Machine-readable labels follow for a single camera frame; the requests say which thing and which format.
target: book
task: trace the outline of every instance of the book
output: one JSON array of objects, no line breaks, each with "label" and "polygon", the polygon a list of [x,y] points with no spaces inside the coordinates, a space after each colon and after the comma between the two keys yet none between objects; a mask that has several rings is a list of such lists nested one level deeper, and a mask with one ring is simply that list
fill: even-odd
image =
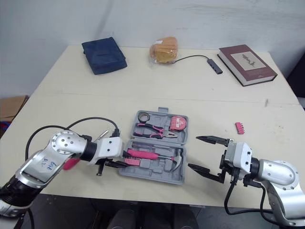
[{"label": "book", "polygon": [[242,86],[264,83],[277,74],[247,45],[220,48],[219,58]]}]

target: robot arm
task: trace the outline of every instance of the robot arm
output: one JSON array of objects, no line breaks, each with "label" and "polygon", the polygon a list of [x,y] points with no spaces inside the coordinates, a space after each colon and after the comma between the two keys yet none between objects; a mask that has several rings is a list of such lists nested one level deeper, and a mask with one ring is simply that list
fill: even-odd
[{"label": "robot arm", "polygon": [[64,130],[55,133],[48,145],[34,153],[2,187],[0,215],[18,217],[62,169],[69,158],[96,164],[100,159],[118,157],[123,143],[119,137],[98,138],[95,142]]},{"label": "robot arm", "polygon": [[281,226],[305,226],[305,195],[300,187],[299,174],[294,166],[285,161],[258,160],[252,157],[251,148],[243,142],[215,136],[200,136],[212,144],[227,147],[220,162],[222,173],[210,174],[210,170],[197,165],[188,166],[201,176],[224,183],[226,172],[232,176],[231,184],[243,180],[244,186],[261,187],[267,190],[269,204],[277,223]]}]

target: bread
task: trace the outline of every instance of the bread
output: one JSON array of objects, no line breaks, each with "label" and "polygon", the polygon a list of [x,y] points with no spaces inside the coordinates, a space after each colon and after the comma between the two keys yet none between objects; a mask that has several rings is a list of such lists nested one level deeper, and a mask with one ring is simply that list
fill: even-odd
[{"label": "bread", "polygon": [[175,37],[158,39],[150,48],[150,56],[157,63],[173,63],[177,54],[178,43]]}]

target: white table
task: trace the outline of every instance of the white table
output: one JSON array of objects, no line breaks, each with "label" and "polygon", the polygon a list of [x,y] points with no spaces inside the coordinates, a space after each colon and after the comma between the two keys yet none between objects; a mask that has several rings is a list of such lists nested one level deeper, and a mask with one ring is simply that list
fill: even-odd
[{"label": "white table", "polygon": [[[32,132],[43,125],[67,126],[77,119],[103,116],[114,120],[124,142],[130,139],[138,110],[157,111],[189,117],[189,136],[185,145],[187,162],[218,169],[225,150],[196,140],[199,135],[215,135],[245,141],[256,158],[282,159],[296,166],[305,187],[303,166],[305,112],[268,53],[259,53],[279,75],[273,82],[242,87],[216,57],[217,51],[180,50],[181,57],[203,54],[224,71],[216,75],[203,58],[189,58],[170,66],[151,66],[148,49],[124,48],[128,67],[105,75],[93,75],[81,46],[69,46],[41,82],[0,141],[0,184],[4,184],[23,163],[24,148]],[[242,122],[246,133],[238,135],[235,122]],[[97,137],[112,129],[102,121],[87,121],[73,130]],[[55,129],[44,130],[33,140],[30,154],[46,146]],[[105,167],[97,177],[97,166],[79,162],[62,171],[43,193],[89,198],[170,202],[223,206],[229,187],[186,169],[185,184],[170,185],[123,177]],[[261,191],[243,187],[234,190],[230,206],[259,207]]]}]

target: navy blue bag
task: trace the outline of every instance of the navy blue bag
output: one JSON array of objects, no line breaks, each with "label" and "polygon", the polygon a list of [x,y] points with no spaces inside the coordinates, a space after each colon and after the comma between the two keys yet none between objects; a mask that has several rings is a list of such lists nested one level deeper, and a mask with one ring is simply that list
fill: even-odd
[{"label": "navy blue bag", "polygon": [[85,42],[81,45],[95,75],[111,73],[127,67],[125,56],[113,37]]}]

